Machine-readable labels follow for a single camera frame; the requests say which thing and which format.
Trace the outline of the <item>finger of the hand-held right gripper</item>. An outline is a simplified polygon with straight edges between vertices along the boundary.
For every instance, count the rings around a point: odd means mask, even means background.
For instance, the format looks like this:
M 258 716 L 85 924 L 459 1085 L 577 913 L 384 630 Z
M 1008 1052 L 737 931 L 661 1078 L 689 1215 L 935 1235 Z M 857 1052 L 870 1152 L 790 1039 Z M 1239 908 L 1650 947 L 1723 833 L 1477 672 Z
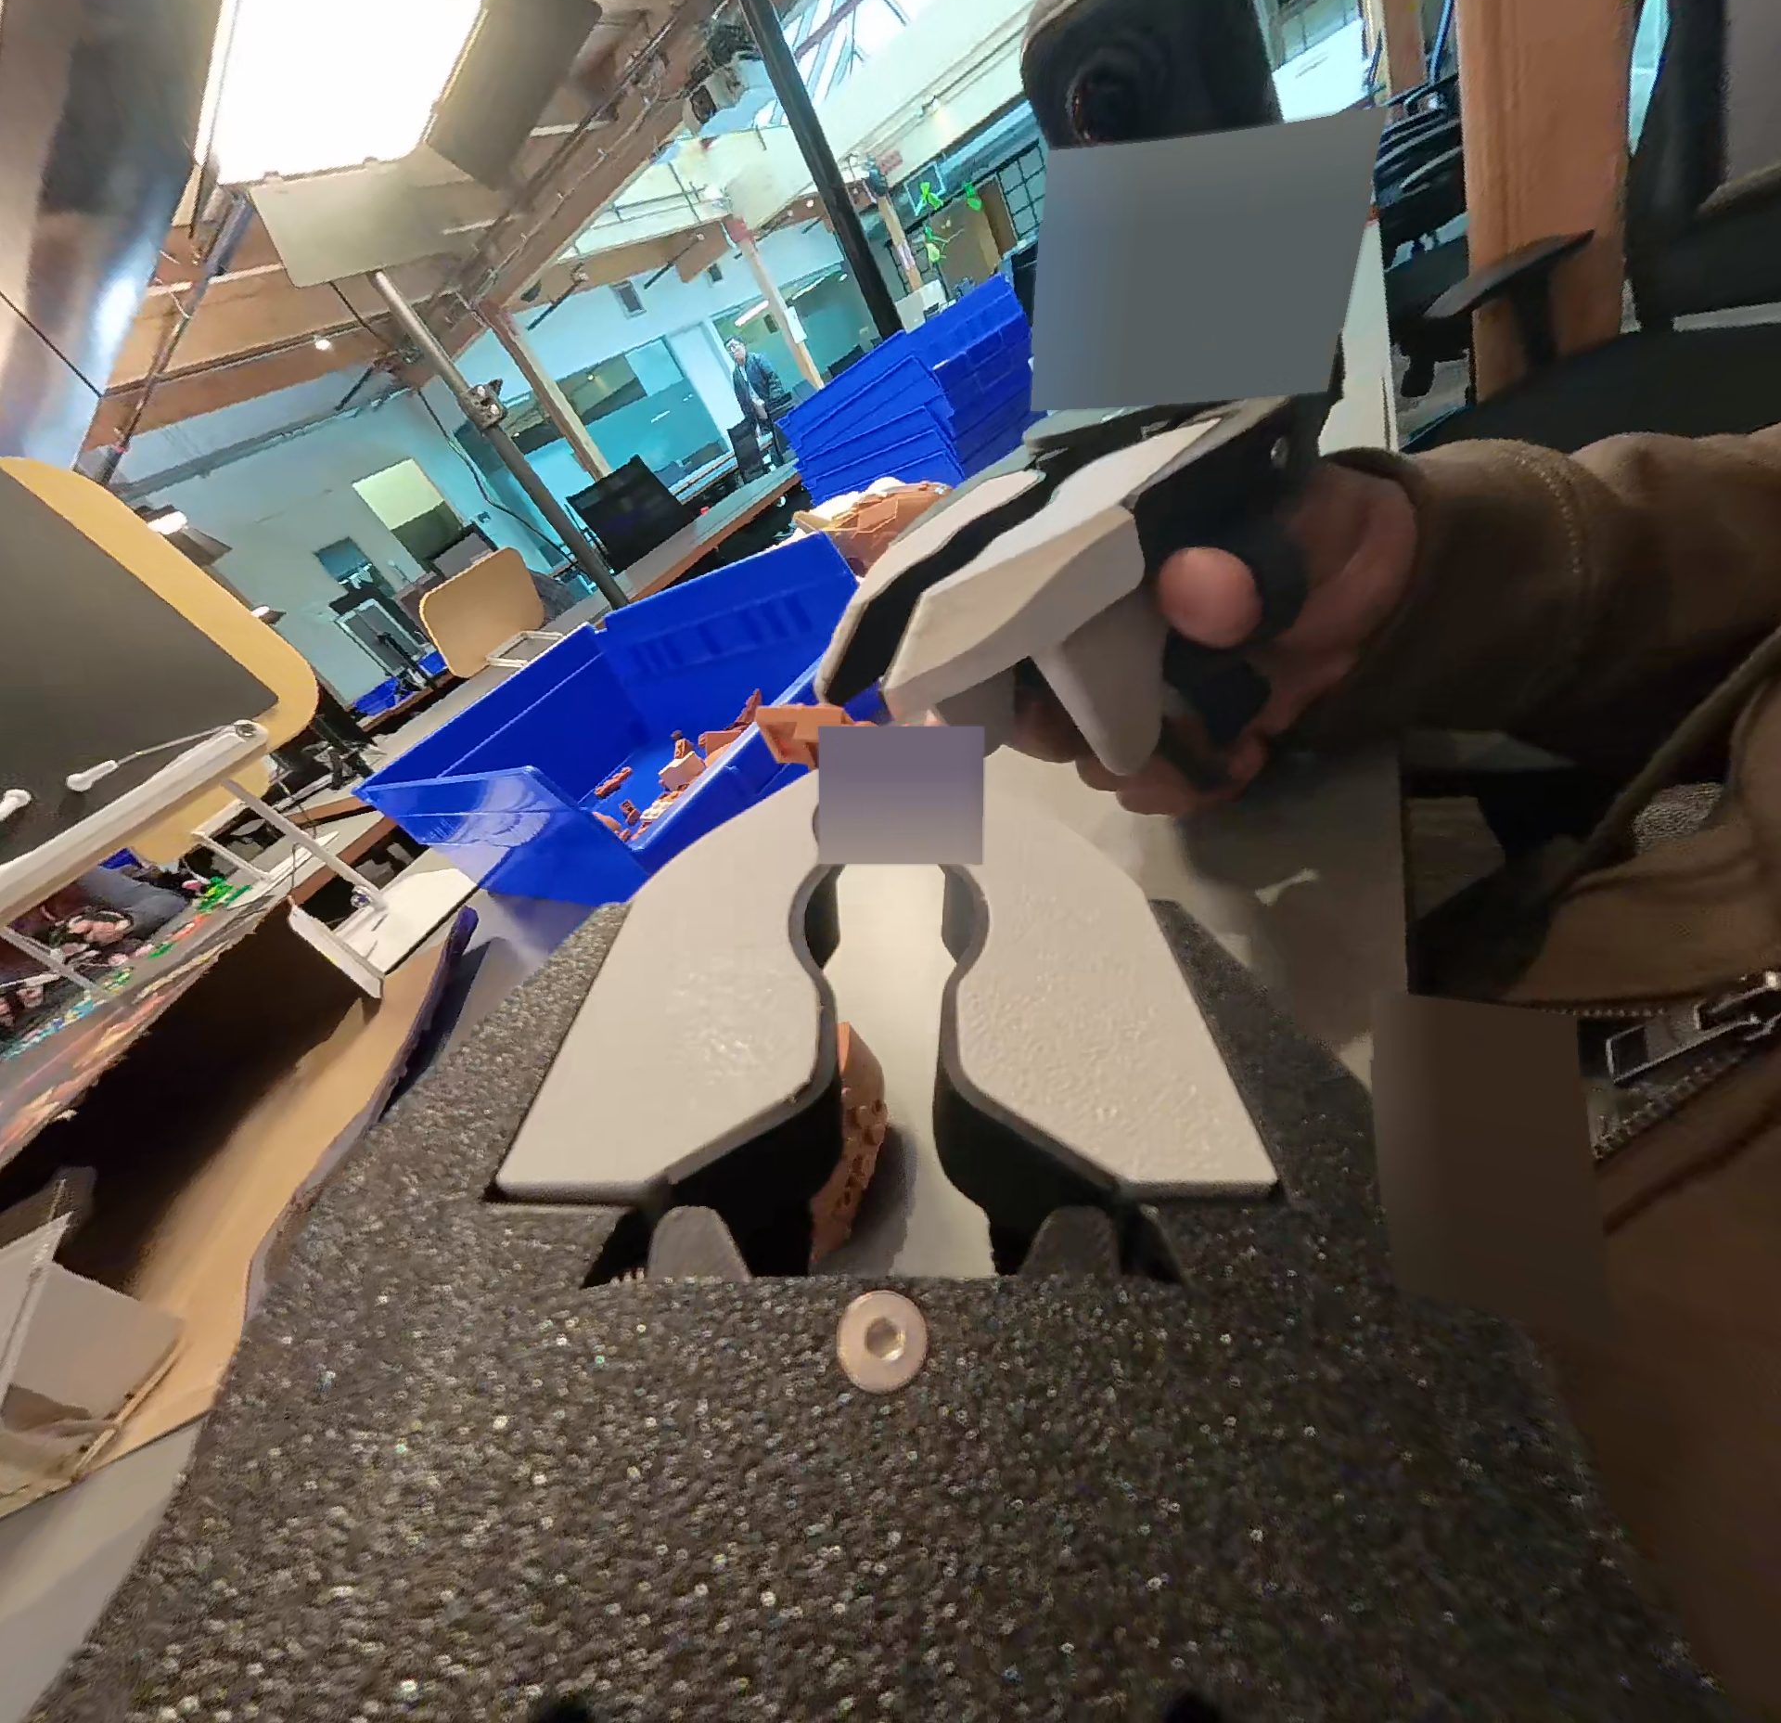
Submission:
M 1057 490 L 1030 520 L 919 599 L 886 675 L 891 716 L 1002 702 L 1012 670 L 1033 662 L 1102 767 L 1144 768 L 1162 734 L 1167 642 L 1144 534 L 1160 536 L 1176 488 L 1231 429 L 1190 420 L 1049 475 Z
M 853 706 L 881 688 L 919 599 L 1030 520 L 1053 490 L 1036 465 L 979 474 L 901 532 L 839 614 L 821 655 L 821 702 Z

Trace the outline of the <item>small brown toy brick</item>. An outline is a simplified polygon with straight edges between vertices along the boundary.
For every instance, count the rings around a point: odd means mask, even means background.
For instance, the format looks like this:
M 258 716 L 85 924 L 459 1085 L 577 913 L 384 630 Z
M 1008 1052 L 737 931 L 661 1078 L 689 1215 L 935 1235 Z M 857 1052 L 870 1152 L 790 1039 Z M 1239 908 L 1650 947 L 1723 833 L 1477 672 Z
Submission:
M 820 737 L 825 730 L 854 728 L 863 722 L 839 706 L 779 702 L 759 706 L 753 725 L 760 730 L 777 764 L 800 764 L 811 770 L 820 764 Z

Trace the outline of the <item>printed cardboard box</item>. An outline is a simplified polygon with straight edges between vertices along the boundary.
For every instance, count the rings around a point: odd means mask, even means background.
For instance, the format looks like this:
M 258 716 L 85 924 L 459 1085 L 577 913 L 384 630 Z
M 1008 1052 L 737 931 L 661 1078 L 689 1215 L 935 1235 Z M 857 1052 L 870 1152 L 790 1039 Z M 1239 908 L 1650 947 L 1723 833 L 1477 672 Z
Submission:
M 389 969 L 296 908 L 167 941 L 2 1036 L 2 1515 L 199 1422 L 279 1246 L 393 1101 L 477 927 L 422 879 Z

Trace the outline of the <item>brown toy brick assembly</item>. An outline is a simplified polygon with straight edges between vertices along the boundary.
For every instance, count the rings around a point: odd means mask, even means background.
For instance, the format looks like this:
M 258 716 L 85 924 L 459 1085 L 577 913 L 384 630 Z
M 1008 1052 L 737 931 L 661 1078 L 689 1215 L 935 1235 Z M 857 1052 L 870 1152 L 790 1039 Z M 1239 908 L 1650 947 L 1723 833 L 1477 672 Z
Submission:
M 886 1073 L 853 1024 L 838 1024 L 839 1161 L 811 1198 L 811 1268 L 847 1245 L 889 1133 Z

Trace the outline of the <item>brown toy figure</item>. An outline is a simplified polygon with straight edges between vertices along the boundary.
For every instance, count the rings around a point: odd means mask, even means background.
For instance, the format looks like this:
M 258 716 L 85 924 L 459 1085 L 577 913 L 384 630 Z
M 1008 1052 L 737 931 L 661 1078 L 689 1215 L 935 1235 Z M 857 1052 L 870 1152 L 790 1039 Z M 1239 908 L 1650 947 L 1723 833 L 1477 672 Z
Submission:
M 952 488 L 940 480 L 881 478 L 870 488 L 838 493 L 815 508 L 796 508 L 791 521 L 796 532 L 825 534 L 847 568 L 865 578 L 886 548 L 950 493 Z

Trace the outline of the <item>pile of brown toy bricks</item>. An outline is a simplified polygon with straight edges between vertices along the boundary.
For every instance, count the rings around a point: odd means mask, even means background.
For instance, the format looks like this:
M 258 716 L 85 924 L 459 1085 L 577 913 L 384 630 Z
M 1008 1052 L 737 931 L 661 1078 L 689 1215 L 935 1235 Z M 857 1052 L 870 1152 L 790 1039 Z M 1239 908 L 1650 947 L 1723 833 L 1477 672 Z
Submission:
M 633 843 L 647 828 L 667 816 L 679 798 L 700 783 L 702 776 L 721 770 L 722 776 L 736 774 L 746 782 L 748 776 L 742 762 L 728 762 L 725 751 L 737 744 L 746 745 L 753 734 L 760 736 L 760 730 L 753 725 L 753 712 L 759 706 L 764 706 L 764 694 L 760 690 L 753 690 L 742 709 L 728 725 L 704 730 L 694 741 L 676 734 L 669 762 L 656 770 L 656 796 L 650 802 L 643 802 L 639 795 L 650 776 L 637 776 L 633 767 L 614 770 L 592 788 L 592 816 L 617 833 L 619 839 Z M 759 737 L 759 745 L 759 755 L 765 762 L 772 774 L 801 767 L 777 764 L 764 744 L 764 736 Z

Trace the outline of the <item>black monitor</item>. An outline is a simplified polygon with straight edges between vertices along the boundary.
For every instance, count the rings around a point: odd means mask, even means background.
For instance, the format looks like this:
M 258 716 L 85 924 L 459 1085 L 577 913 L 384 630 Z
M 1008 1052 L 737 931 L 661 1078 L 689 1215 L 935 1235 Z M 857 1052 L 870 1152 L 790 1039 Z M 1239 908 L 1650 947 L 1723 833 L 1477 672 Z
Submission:
M 572 493 L 568 506 L 582 520 L 614 574 L 656 553 L 700 516 L 642 456 Z

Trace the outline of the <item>black office chair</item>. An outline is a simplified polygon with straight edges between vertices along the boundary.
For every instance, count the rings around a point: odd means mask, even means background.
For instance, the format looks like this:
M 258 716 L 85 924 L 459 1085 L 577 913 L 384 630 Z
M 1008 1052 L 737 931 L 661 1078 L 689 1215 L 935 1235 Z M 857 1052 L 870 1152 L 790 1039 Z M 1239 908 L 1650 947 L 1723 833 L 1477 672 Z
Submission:
M 1471 396 L 1405 437 L 1778 420 L 1778 0 L 1461 0 Z

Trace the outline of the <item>ceiling light panel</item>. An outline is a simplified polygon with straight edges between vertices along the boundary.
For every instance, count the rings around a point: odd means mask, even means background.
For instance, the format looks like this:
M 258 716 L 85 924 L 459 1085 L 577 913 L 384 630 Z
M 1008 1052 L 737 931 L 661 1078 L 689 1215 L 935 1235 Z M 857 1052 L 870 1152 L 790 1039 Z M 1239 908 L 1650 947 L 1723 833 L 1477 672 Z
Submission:
M 202 138 L 225 185 L 412 152 L 483 0 L 225 0 Z

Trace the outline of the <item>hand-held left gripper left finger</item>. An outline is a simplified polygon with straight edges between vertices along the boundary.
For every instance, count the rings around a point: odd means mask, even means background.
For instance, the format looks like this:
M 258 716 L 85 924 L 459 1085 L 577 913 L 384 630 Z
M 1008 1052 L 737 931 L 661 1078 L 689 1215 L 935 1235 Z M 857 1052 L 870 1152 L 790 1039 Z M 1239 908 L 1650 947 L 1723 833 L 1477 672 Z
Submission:
M 834 929 L 811 839 L 708 839 L 632 900 L 501 1155 L 501 1201 L 712 1212 L 746 1269 L 810 1274 L 844 1151 Z

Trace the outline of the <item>black pole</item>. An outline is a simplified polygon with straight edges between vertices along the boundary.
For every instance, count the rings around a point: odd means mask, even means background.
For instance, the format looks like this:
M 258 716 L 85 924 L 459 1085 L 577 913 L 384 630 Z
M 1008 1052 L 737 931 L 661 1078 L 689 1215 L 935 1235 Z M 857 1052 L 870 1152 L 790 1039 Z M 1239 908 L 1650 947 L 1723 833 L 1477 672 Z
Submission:
M 800 74 L 773 0 L 736 2 L 746 18 L 746 29 L 750 31 L 755 48 L 764 57 L 773 96 L 790 120 L 800 156 L 811 172 L 816 198 L 829 217 L 829 226 L 863 296 L 870 321 L 879 328 L 881 340 L 889 340 L 903 334 L 901 311 L 881 274 L 879 256 L 870 249 L 857 211 L 853 208 L 853 195 L 832 152 L 829 138 L 821 129 L 810 88 Z

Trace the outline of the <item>blue plastic bin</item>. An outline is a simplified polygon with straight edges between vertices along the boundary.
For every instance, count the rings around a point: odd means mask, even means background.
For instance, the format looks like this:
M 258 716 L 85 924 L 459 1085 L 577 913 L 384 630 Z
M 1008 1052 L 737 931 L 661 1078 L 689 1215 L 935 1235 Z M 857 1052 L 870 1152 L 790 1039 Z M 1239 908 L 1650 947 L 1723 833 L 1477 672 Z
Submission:
M 674 736 L 764 706 L 815 702 L 820 664 L 857 574 L 825 534 L 800 534 L 581 625 L 540 660 L 379 768 L 358 796 L 412 843 L 441 849 L 492 893 L 582 907 L 629 900 L 711 829 L 804 776 L 772 774 L 759 734 L 725 751 L 746 782 L 712 770 L 639 839 L 592 816 L 592 788 L 656 770 Z

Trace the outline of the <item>black chair with wooden rim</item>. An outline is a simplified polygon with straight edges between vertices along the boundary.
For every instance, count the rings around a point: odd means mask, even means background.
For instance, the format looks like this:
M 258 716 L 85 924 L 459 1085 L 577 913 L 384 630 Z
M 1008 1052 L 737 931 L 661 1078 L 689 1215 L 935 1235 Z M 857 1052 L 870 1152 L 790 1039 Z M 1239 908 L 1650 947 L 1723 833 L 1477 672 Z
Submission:
M 273 754 L 315 718 L 309 660 L 94 480 L 2 460 L 2 862 L 145 833 L 160 854 L 225 802 L 217 782 L 176 798 L 165 768 L 235 722 Z

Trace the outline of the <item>stack of blue bins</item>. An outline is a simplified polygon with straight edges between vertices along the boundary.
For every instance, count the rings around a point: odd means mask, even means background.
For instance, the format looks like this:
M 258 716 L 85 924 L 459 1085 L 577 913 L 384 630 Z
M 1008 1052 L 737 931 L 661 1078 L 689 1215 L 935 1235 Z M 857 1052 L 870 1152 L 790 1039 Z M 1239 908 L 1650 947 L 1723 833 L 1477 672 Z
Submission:
M 957 485 L 1036 420 L 1030 322 L 1010 277 L 992 274 L 853 362 L 782 429 L 804 490 L 826 503 L 881 478 Z

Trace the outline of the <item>grey light reflector panel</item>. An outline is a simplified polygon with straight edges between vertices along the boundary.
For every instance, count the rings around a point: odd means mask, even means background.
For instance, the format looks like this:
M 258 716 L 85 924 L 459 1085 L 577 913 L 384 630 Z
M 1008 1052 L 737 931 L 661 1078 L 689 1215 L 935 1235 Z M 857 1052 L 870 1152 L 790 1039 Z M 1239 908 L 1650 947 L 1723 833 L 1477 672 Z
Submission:
M 592 0 L 483 0 L 419 144 L 396 160 L 245 189 L 298 288 L 456 249 L 460 198 L 506 190 L 544 113 L 568 87 L 600 9 Z

